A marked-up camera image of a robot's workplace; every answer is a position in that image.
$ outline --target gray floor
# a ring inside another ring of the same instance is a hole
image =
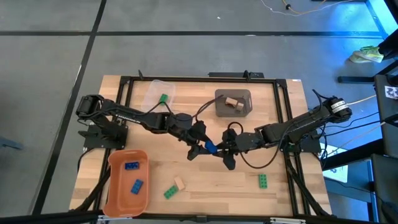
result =
[[[285,12],[280,2],[263,1],[273,10]],[[99,0],[0,1],[0,30],[91,30],[99,4]],[[295,9],[305,11],[316,5],[304,1]],[[377,31],[364,3],[343,3],[292,17],[270,12],[260,0],[108,1],[99,29]],[[0,136],[25,145],[22,151],[0,149],[0,217],[29,212],[87,40],[0,37]],[[208,72],[250,70],[264,72],[269,78],[301,79],[309,106],[317,105],[313,88],[323,95],[337,95],[351,102],[373,95],[373,87],[342,85],[336,77],[371,76],[388,65],[390,62],[347,61],[352,51],[381,41],[342,37],[97,37],[79,96],[97,93],[103,75],[137,75],[138,69],[147,76],[202,77]],[[353,105],[352,109],[353,119],[371,114],[377,111],[376,100]],[[358,124],[376,119],[375,116]],[[81,129],[84,126],[73,115],[45,203],[46,213],[68,209],[83,145],[83,138],[77,134]],[[367,129],[331,136],[328,142],[339,146]],[[380,136],[380,130],[375,131],[346,148]],[[335,195],[330,195],[330,200],[333,213],[346,218],[356,216],[338,206],[341,200],[345,200],[347,207],[363,205]]]

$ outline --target wooden tabletop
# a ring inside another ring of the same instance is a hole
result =
[[[120,76],[106,75],[99,93],[105,98],[115,100]],[[144,95],[150,82],[134,82],[130,107],[140,110]],[[217,89],[248,89],[251,92],[253,110],[245,118],[219,118],[215,106],[209,106],[199,115],[204,120],[206,134],[215,144],[221,141],[221,135],[227,125],[238,121],[245,131],[252,132],[255,127],[277,123],[277,113],[272,85],[265,83],[206,83],[173,82],[176,86],[172,104],[174,113],[195,114],[199,107],[214,98]],[[306,113],[307,103],[300,80],[287,80],[289,98],[293,116]],[[280,99],[284,105],[282,90]],[[292,209],[287,185],[286,169],[282,153],[275,161],[263,169],[252,169],[236,156],[235,170],[228,170],[222,159],[213,156],[198,156],[187,160],[190,149],[185,143],[178,142],[168,134],[153,135],[143,127],[127,123],[129,136],[125,150],[140,149],[146,151],[150,160],[150,195],[146,213],[167,214],[211,214],[211,215],[256,215],[291,216]],[[275,148],[260,149],[246,154],[246,159],[254,166],[266,164],[275,152]],[[70,208],[79,206],[98,182],[104,149],[94,149],[81,161],[76,179]],[[311,154],[301,154],[305,183],[318,203],[327,212],[331,212],[319,161]],[[267,189],[260,189],[258,174],[267,175]],[[185,190],[170,199],[164,192],[174,184],[179,176],[185,183]],[[300,191],[296,186],[298,208],[302,213]],[[106,202],[103,194],[101,206]]]

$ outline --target wooden block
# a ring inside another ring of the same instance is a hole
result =
[[[234,100],[234,99],[232,99],[232,98],[227,97],[227,98],[225,99],[225,104],[226,104],[226,105],[232,105],[233,107],[235,107],[237,103],[238,103],[238,101],[237,101],[237,100]]]
[[[242,111],[243,110],[243,103],[238,103],[236,105],[235,109],[237,109],[238,111]]]
[[[182,182],[182,179],[180,177],[175,177],[174,178],[175,184],[177,185],[179,190],[182,190],[185,188],[185,184]]]

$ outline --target green block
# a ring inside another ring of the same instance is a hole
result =
[[[261,189],[266,189],[267,185],[267,176],[265,174],[259,174],[259,186]]]
[[[177,192],[178,192],[178,187],[176,185],[173,185],[173,187],[169,188],[168,190],[166,190],[166,192],[164,192],[164,197],[166,199],[169,199]]]
[[[166,103],[168,97],[169,96],[167,96],[167,94],[162,94],[162,96],[160,96],[159,102]]]

